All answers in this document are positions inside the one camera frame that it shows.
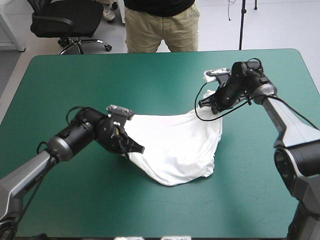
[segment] chair base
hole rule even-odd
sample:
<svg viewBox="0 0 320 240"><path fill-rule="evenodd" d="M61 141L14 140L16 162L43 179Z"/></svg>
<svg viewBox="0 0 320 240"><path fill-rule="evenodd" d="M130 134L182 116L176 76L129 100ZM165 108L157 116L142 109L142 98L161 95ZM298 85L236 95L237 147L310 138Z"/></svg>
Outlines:
<svg viewBox="0 0 320 240"><path fill-rule="evenodd" d="M96 39L96 38L89 38L89 39L80 39L79 37L70 37L68 39L68 42L70 43L69 45L67 45L66 47L64 47L61 52L59 53L59 55L63 55L65 54L68 50L72 49L72 48L77 48L78 52L80 54L85 54L84 50L82 48L83 44L89 44L89 43L98 43L98 44L103 44L104 49L107 52L110 52L112 49L112 46L109 45L107 42L100 40L100 39Z"/></svg>

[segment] black shirt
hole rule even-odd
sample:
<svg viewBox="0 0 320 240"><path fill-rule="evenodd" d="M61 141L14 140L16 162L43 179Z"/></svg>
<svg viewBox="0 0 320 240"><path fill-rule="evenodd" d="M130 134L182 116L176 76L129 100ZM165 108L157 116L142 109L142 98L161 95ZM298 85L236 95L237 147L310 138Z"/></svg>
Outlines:
<svg viewBox="0 0 320 240"><path fill-rule="evenodd" d="M172 17L194 4L195 0L124 0L128 9L159 17Z"/></svg>

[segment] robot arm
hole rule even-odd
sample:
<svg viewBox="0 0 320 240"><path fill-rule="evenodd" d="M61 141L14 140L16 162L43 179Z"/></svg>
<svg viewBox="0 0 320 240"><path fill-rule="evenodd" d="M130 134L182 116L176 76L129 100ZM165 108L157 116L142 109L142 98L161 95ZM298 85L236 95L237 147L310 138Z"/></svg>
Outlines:
<svg viewBox="0 0 320 240"><path fill-rule="evenodd" d="M226 72L224 77L214 76L215 71L206 74L220 86L214 94L199 101L200 108L211 107L215 114L245 98L264 107L279 133L273 146L275 165L290 194L299 200L287 239L319 240L320 131L301 122L279 100L276 87L265 76L258 59L234 63L231 74Z"/></svg>
<svg viewBox="0 0 320 240"><path fill-rule="evenodd" d="M24 165L0 179L0 239L11 239L16 228L16 218L23 212L23 197L26 193L59 162L71 160L93 140L106 150L124 154L143 153L144 147L132 140L125 132L126 120L134 112L115 105L107 108L105 115L90 107L81 107L69 126L48 141L49 149L39 153Z"/></svg>

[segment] chair armrest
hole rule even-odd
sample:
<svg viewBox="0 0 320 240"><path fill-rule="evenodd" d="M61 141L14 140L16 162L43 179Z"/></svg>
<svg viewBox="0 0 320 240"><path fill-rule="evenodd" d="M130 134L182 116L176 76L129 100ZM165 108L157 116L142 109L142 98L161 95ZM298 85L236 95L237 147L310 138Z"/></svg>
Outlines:
<svg viewBox="0 0 320 240"><path fill-rule="evenodd" d="M71 21L70 19L63 18L63 17L55 17L55 16L39 16L36 15L35 13L32 14L32 19L39 21L39 22L57 22L61 24L66 24L68 25L68 31L61 37L63 40L67 39L70 34L73 32L75 23Z"/></svg>

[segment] khaki pants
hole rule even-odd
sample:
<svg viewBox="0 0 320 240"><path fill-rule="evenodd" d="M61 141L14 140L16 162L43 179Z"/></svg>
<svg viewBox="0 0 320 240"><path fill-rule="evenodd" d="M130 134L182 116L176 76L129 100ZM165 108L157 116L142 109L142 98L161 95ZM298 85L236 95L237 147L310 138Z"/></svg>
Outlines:
<svg viewBox="0 0 320 240"><path fill-rule="evenodd" d="M97 0L98 2L102 4L113 4L114 0Z"/></svg>
<svg viewBox="0 0 320 240"><path fill-rule="evenodd" d="M197 51L199 16L196 4L171 17L125 8L128 53L155 53L162 40L171 52Z"/></svg>

